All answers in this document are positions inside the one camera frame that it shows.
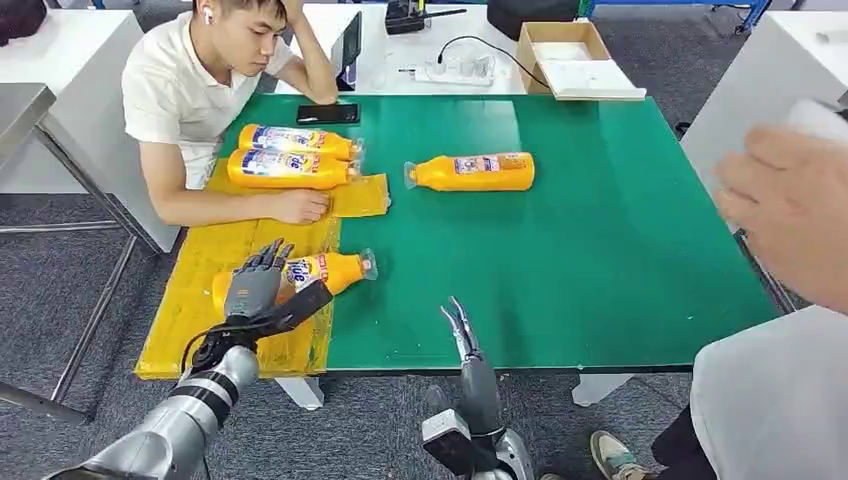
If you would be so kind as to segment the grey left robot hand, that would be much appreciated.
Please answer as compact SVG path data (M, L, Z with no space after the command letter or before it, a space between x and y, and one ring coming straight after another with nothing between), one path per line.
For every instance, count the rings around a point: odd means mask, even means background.
M279 238L233 271L224 302L223 331L257 338L287 333L333 300L326 285L316 280L283 303L276 302L282 269L292 249L291 243Z

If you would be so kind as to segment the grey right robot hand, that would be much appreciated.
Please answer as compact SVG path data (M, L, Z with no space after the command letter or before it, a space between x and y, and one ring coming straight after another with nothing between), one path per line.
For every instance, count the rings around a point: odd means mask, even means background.
M431 384L425 393L428 417L422 422L422 439L440 435L444 427L458 426L462 418L471 437L500 431L501 402L494 369L480 347L470 318L459 300L451 296L451 307L441 306L449 321L460 357L460 397L454 407L445 391Z

